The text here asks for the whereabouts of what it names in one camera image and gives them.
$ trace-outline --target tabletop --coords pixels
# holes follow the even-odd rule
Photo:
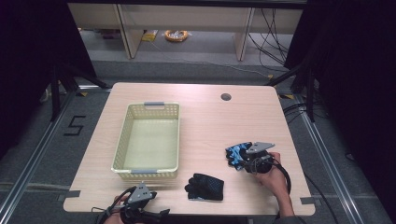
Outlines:
[[[226,94],[229,100],[223,100]],[[292,183],[291,200],[295,214],[310,216],[313,204],[303,204],[311,194],[297,156],[290,131],[273,87],[117,83],[98,120],[70,192],[69,212],[90,212],[107,208],[114,197],[139,181],[123,180],[111,171],[127,105],[142,102],[180,104],[179,166],[177,177],[163,182],[146,182],[157,197],[146,210],[170,209],[180,215],[274,215],[276,198],[245,170],[228,165],[225,148],[243,142],[274,143],[269,151],[281,154],[281,162]],[[211,175],[224,181],[221,202],[189,201],[184,190],[194,173]]]

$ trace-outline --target gray floor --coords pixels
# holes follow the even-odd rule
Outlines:
[[[245,60],[238,62],[234,54],[233,34],[191,32],[185,42],[169,43],[164,40],[162,33],[163,31],[160,31],[157,34],[154,43],[143,42],[136,58],[132,60],[126,58],[120,39],[104,40],[92,31],[83,31],[81,35],[98,77],[109,84],[131,81],[262,85],[268,80],[269,75],[276,77],[282,74],[261,66],[259,52],[251,41],[247,44]],[[262,43],[260,35],[255,34],[253,38]],[[280,35],[279,41],[282,45],[288,46],[291,38],[291,35]],[[266,48],[280,57],[278,50]],[[262,63],[270,68],[284,70],[279,63],[268,57],[262,56]],[[290,93],[289,86],[292,81],[293,78],[290,78],[279,84],[276,86],[277,91],[281,94]],[[84,80],[78,82],[89,84]],[[72,97],[8,223],[93,223],[96,214],[67,213],[63,210],[63,200],[107,96],[108,91],[90,91],[87,96]],[[280,103],[286,108],[297,102],[293,99],[280,99]],[[36,109],[31,123],[21,136],[20,143],[0,161],[0,200],[3,201],[8,196],[13,183],[18,181],[25,164],[50,125],[50,107],[50,102],[44,102]],[[318,148],[306,128],[304,117],[297,110],[292,112],[286,115],[286,119],[304,172],[323,192],[338,222],[354,223],[348,217],[348,212],[329,178],[318,154]],[[347,148],[333,127],[324,106],[316,105],[315,114],[315,125],[337,171],[345,181],[346,189],[357,205],[363,223],[391,223],[360,168],[354,161],[346,158]],[[65,136],[65,133],[76,131],[68,127],[74,116],[85,116],[78,121],[84,127],[78,136]],[[312,217],[303,217],[305,222],[335,223],[318,189],[310,182],[308,186],[315,199],[317,211]],[[251,219],[254,223],[271,223],[273,217]]]

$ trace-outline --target blue object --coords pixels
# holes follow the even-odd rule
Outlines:
[[[228,159],[228,164],[235,167],[238,171],[242,170],[244,167],[239,162],[245,160],[246,151],[251,145],[251,142],[246,142],[233,147],[227,147],[225,150],[227,152],[226,158]]]

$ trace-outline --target beige basket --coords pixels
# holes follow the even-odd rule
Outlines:
[[[122,179],[175,178],[179,113],[178,103],[128,105],[111,170]]]

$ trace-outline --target hole in table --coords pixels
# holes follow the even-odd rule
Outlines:
[[[223,101],[229,101],[229,100],[231,100],[231,95],[230,95],[229,93],[223,93],[223,94],[221,95],[221,99],[222,99]]]

